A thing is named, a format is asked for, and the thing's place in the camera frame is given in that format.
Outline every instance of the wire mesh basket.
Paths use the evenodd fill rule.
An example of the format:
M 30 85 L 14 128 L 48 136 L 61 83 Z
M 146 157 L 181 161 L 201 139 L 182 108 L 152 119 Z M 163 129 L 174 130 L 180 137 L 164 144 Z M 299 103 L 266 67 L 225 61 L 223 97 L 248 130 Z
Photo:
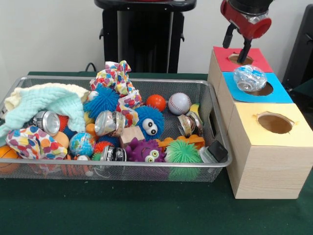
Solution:
M 89 81 L 90 77 L 26 76 L 15 82 L 6 97 L 16 87 L 27 88 L 48 82 L 75 84 L 89 90 Z M 166 100 L 176 92 L 187 94 L 192 103 L 200 104 L 199 115 L 204 123 L 205 145 L 209 146 L 218 140 L 229 150 L 220 109 L 211 84 L 200 80 L 160 79 L 132 79 L 132 83 L 140 90 L 143 100 L 152 94 L 159 94 Z M 6 112 L 3 102 L 0 111 L 2 115 Z M 177 117 L 167 108 L 163 115 L 165 130 L 160 139 L 176 139 L 181 135 Z M 216 164 L 0 159 L 0 168 L 8 165 L 17 168 L 9 174 L 0 170 L 0 178 L 213 182 L 222 168 L 228 166 L 231 161 L 230 151 L 223 162 Z

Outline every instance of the circular hole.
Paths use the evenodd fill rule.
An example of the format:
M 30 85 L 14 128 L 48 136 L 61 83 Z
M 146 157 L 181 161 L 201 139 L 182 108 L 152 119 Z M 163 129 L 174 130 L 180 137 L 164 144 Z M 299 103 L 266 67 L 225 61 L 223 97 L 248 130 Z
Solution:
M 253 62 L 253 59 L 250 56 L 247 56 L 246 60 L 243 63 L 238 63 L 237 62 L 238 57 L 239 57 L 239 54 L 234 53 L 229 56 L 229 60 L 236 65 L 251 65 Z
M 292 129 L 290 121 L 280 114 L 265 114 L 258 121 L 265 129 L 277 134 L 285 134 Z
M 274 88 L 270 83 L 266 83 L 266 85 L 259 91 L 257 92 L 245 92 L 247 94 L 255 95 L 255 96 L 266 96 L 271 94 L 274 91 Z

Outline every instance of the green spiky ball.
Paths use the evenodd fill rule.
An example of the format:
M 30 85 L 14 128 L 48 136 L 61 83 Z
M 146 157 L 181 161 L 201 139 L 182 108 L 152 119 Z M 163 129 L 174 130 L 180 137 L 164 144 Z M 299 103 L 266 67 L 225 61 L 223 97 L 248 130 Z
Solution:
M 165 160 L 169 163 L 202 163 L 201 157 L 194 144 L 185 141 L 173 141 L 167 147 Z M 199 175 L 197 167 L 172 167 L 169 180 L 192 181 Z

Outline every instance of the blue fuzzy toy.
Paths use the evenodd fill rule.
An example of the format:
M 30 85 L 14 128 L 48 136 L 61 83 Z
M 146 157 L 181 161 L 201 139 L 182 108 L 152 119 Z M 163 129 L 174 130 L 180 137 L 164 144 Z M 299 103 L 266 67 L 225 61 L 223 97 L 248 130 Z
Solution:
M 164 117 L 162 113 L 151 106 L 142 106 L 135 111 L 138 113 L 139 126 L 147 141 L 159 139 L 164 131 Z
M 119 99 L 119 95 L 111 88 L 98 85 L 95 91 L 98 92 L 98 95 L 84 104 L 84 111 L 89 112 L 89 117 L 94 120 L 102 111 L 115 111 Z
M 119 147 L 120 143 L 118 138 L 116 137 L 111 137 L 111 136 L 101 136 L 97 142 L 102 142 L 102 141 L 107 141 L 113 144 L 115 147 Z

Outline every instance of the googly eyes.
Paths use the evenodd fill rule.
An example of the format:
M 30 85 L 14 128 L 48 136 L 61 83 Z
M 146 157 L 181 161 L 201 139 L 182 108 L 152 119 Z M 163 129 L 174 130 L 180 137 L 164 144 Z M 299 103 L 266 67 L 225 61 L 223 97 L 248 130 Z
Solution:
M 154 136 L 157 133 L 157 125 L 155 125 L 154 121 L 150 118 L 144 119 L 142 127 L 149 136 Z
M 147 162 L 147 163 L 153 163 L 154 161 L 155 161 L 155 159 L 150 155 L 145 158 L 145 162 Z
M 158 153 L 158 151 L 156 151 L 156 150 L 152 150 L 149 155 L 152 156 L 152 157 L 154 157 L 154 158 L 158 158 L 159 153 Z

